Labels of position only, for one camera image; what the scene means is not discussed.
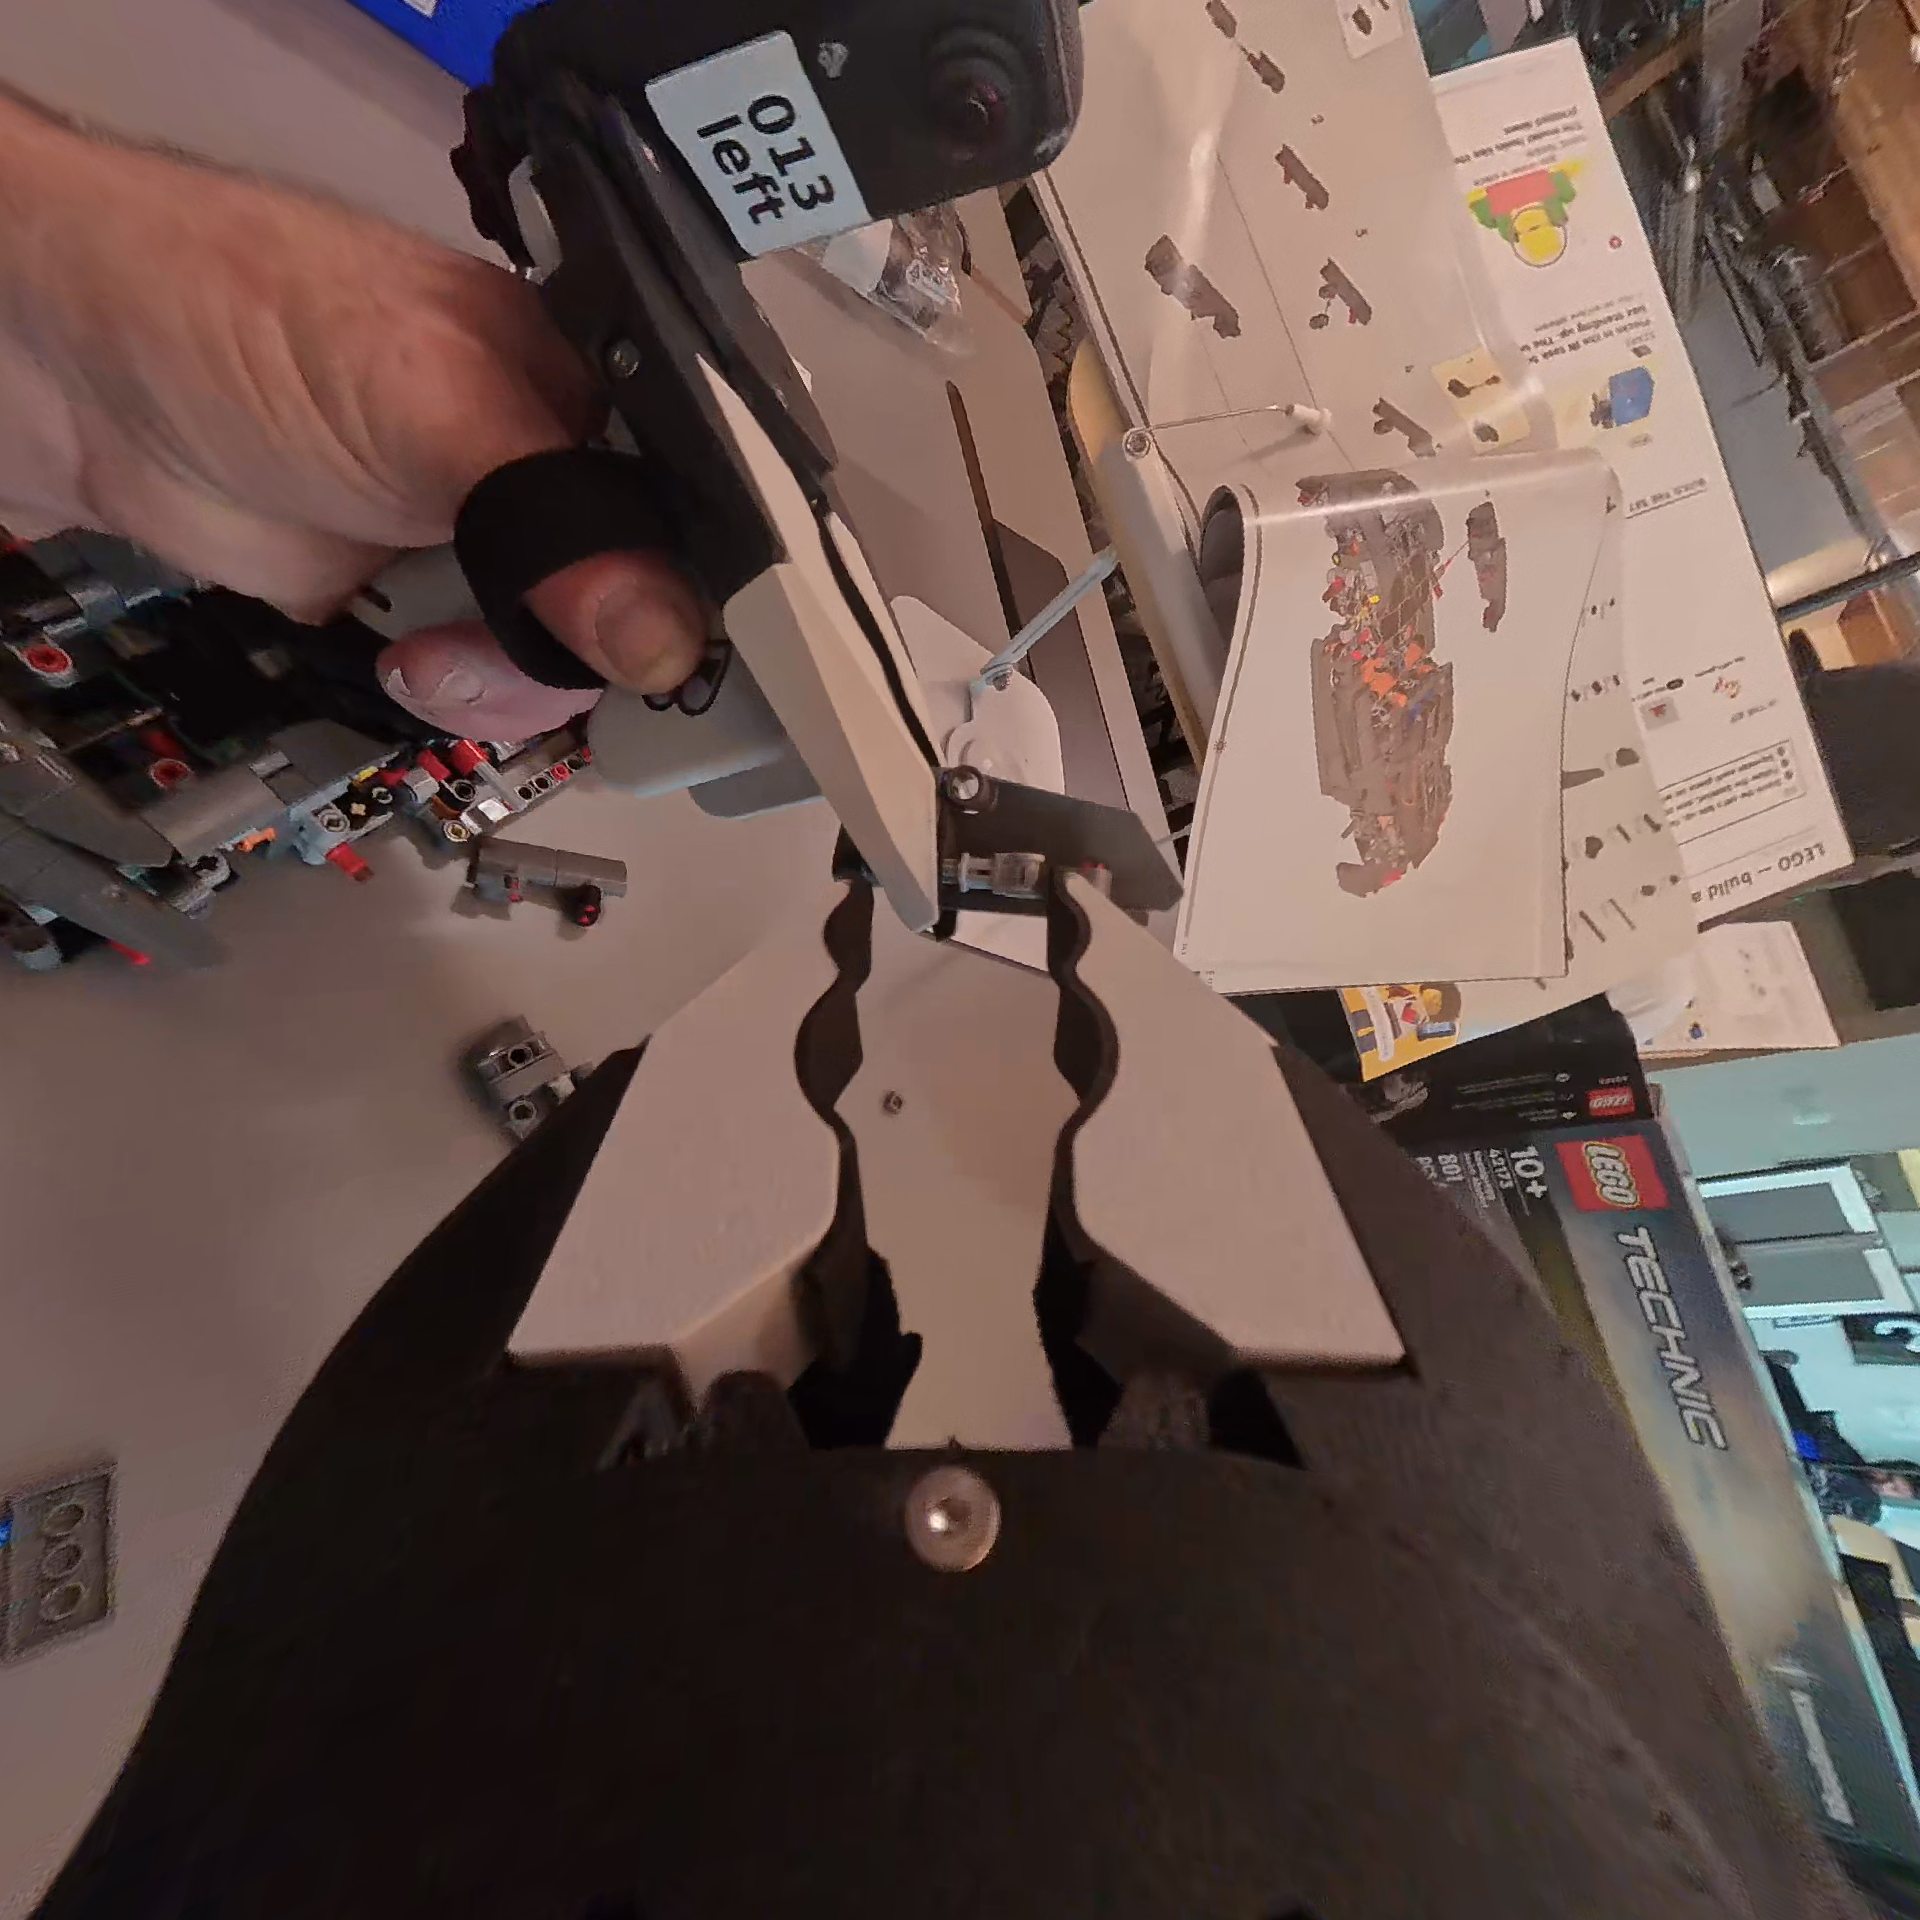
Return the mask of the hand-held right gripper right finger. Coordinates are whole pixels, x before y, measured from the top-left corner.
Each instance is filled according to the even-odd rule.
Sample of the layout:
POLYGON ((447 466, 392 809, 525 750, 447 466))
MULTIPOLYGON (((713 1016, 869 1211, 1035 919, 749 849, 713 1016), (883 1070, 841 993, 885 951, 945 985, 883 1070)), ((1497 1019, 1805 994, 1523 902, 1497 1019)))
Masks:
POLYGON ((1258 1022, 1107 899, 1047 902, 1041 1345, 1074 1449, 1289 1449, 1274 1384, 1371 1381, 1409 1346, 1258 1022))

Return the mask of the dark grey lego plate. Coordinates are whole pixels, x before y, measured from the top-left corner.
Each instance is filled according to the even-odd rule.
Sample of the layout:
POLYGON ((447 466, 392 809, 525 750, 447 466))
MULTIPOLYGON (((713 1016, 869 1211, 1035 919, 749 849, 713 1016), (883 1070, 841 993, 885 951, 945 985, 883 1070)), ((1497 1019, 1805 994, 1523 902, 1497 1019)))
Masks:
POLYGON ((2 1496, 2 1662, 21 1664, 113 1617, 114 1465, 2 1496))

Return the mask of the large clear plastic bag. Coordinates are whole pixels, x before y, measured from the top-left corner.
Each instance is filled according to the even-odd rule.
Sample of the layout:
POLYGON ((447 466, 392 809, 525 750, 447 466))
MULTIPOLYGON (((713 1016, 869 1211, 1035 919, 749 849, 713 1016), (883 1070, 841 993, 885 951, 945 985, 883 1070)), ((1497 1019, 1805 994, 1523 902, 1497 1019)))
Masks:
POLYGON ((808 242, 803 254, 887 321, 952 357, 973 352, 970 234, 952 202, 808 242))

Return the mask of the white book stand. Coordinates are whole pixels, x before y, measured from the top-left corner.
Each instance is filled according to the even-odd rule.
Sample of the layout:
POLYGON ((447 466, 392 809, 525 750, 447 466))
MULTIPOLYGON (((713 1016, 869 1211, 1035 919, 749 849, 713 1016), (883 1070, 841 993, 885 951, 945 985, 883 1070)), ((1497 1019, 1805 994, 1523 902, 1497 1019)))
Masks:
POLYGON ((874 517, 947 765, 1074 800, 1129 807, 1162 861, 1187 865, 1194 781, 1159 661, 1041 357, 990 330, 929 354, 906 398, 906 448, 880 457, 874 517))

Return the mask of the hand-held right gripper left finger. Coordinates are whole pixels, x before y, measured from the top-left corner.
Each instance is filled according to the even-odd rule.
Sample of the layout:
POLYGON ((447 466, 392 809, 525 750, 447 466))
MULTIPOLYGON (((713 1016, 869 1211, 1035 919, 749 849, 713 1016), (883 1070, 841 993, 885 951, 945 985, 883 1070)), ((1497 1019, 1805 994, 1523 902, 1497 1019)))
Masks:
POLYGON ((646 1360, 701 1407, 786 1393, 818 1448, 887 1442, 921 1342, 840 1114, 862 1067, 874 888, 838 881, 640 1047, 509 1354, 646 1360))

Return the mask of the short grey lego axle assembly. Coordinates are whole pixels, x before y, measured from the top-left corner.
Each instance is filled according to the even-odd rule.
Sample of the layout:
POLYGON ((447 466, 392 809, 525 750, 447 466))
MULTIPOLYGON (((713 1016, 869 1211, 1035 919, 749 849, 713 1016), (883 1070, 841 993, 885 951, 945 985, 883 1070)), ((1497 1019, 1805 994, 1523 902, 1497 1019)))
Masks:
POLYGON ((554 909, 575 929, 594 929, 610 902, 629 894, 629 870, 586 855, 494 835, 467 861, 464 885, 483 903, 554 909))

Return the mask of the dark printed lego box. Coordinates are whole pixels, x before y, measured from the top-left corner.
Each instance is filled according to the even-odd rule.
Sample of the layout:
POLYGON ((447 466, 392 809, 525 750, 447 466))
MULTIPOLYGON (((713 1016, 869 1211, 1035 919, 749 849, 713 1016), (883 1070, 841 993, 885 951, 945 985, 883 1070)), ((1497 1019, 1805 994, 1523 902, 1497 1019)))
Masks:
POLYGON ((1874 1915, 1917 1915, 1917 1586, 1835 1528, 1609 1000, 1335 1075, 1525 1262, 1616 1393, 1691 1547, 1787 1786, 1874 1915))

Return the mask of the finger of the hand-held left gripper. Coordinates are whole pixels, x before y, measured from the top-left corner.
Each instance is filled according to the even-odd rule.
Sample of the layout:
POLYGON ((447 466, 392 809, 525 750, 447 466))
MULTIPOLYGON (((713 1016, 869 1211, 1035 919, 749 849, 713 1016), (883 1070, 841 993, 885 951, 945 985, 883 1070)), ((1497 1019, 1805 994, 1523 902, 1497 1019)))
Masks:
POLYGON ((701 366, 715 433, 776 538, 723 624, 902 923, 941 903, 941 754, 869 559, 833 491, 813 497, 750 406, 701 366))
POLYGON ((815 501, 815 651, 823 661, 829 697, 862 765, 904 777, 917 761, 927 777, 942 773, 919 674, 897 618, 834 498, 815 501))

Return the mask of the large grey lego vehicle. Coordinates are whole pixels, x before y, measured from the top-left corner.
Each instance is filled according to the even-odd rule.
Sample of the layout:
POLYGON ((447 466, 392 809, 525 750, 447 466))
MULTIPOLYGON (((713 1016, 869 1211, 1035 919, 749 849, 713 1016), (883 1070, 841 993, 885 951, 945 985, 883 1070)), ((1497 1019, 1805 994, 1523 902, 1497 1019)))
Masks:
POLYGON ((443 731, 381 687, 392 641, 471 616, 441 550, 306 629, 125 539, 6 534, 6 959, 205 969, 206 917, 253 857, 366 881, 374 832, 462 855, 581 782, 583 721, 443 731))

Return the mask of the small grey lego connector block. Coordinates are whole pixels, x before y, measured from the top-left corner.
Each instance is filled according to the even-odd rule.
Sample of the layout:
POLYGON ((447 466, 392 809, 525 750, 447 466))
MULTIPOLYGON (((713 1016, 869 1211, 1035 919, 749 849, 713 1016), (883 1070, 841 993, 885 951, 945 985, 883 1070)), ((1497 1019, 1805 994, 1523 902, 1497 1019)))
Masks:
POLYGON ((592 1073, 591 1064, 570 1064, 547 1033, 525 1017, 493 1024, 459 1061, 464 1089, 517 1143, 543 1130, 592 1073))

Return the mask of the lego instruction booklet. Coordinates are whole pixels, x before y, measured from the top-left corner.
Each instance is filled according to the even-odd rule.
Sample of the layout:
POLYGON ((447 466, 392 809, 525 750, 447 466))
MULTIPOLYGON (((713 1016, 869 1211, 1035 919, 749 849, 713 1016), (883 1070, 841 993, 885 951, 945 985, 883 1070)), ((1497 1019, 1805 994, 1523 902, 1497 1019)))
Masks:
POLYGON ((1478 1039, 1850 865, 1575 37, 1435 79, 1413 5, 1094 5, 1039 193, 1211 991, 1478 1039))

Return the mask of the person's left hand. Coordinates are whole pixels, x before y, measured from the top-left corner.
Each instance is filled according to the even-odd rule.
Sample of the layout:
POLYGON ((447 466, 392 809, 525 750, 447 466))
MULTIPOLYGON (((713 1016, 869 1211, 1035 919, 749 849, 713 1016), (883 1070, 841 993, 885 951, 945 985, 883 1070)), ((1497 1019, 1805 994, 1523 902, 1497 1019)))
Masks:
POLYGON ((603 421, 517 278, 6 94, 9 535, 122 538, 321 626, 603 421))

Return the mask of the long dark grey lego panel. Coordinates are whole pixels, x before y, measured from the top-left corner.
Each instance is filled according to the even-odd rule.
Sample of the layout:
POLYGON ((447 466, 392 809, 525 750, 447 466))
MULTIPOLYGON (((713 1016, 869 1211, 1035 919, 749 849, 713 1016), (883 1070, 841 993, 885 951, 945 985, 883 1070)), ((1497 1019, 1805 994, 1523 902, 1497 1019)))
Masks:
POLYGON ((1183 902, 1166 851, 1128 807, 1059 795, 975 767, 937 773, 929 806, 929 862, 910 877, 930 888, 899 903, 897 915, 936 944, 970 944, 1035 968, 1027 944, 994 944, 986 923, 1043 922, 1053 885, 1070 873, 1089 878, 1139 923, 1183 902))

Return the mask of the blue tagged plastic bin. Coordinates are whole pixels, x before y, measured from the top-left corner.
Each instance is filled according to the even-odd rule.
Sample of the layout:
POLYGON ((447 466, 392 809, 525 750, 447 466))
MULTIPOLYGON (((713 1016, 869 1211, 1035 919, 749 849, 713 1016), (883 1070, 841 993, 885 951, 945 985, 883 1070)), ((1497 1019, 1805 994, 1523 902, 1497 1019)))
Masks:
POLYGON ((443 3, 350 3, 400 41, 417 48, 433 66, 462 85, 493 81, 494 48, 517 14, 533 3, 443 0, 443 3))

